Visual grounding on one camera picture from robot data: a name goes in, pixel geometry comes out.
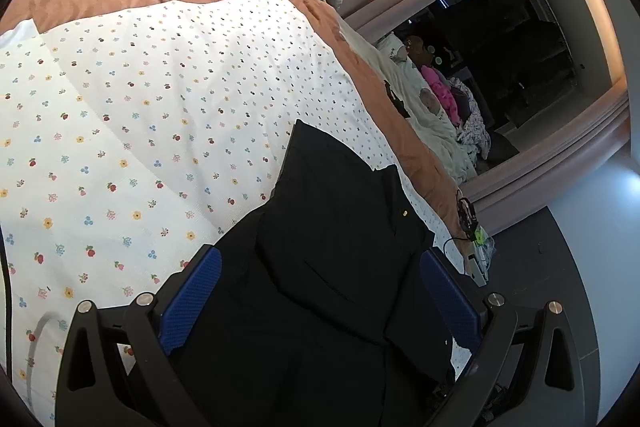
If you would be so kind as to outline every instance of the black jacket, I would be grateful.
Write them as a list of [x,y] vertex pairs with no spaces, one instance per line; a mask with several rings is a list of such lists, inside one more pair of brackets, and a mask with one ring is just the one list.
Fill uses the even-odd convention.
[[418,273],[433,233],[396,166],[298,121],[271,199],[217,243],[222,276],[172,354],[213,425],[418,426],[451,337]]

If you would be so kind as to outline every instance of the white sheet with small flowers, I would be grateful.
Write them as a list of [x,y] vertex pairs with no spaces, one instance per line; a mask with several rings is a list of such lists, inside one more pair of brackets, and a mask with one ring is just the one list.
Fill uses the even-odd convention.
[[[14,383],[44,425],[78,302],[156,290],[264,203],[296,119],[371,168],[398,164],[288,0],[175,1],[67,23],[3,49],[0,75]],[[445,225],[401,178],[442,246]],[[458,374],[467,359],[455,346]]]

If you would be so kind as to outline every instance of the cable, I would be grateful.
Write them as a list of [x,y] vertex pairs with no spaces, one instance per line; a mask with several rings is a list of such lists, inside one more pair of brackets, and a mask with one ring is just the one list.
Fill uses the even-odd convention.
[[442,245],[442,253],[443,253],[443,254],[445,254],[445,255],[447,254],[447,252],[444,250],[444,249],[446,248],[446,246],[447,246],[447,243],[448,243],[449,241],[453,241],[454,239],[457,239],[457,240],[459,240],[459,241],[470,241],[470,239],[469,239],[468,237],[449,237],[449,238],[444,242],[444,245]]
[[9,274],[9,261],[6,258],[6,250],[4,249],[4,234],[0,227],[0,265],[2,266],[2,278],[4,279],[4,302],[6,314],[6,377],[10,383],[14,382],[14,371],[12,369],[11,354],[11,331],[12,331],[12,302],[11,302],[11,279]]

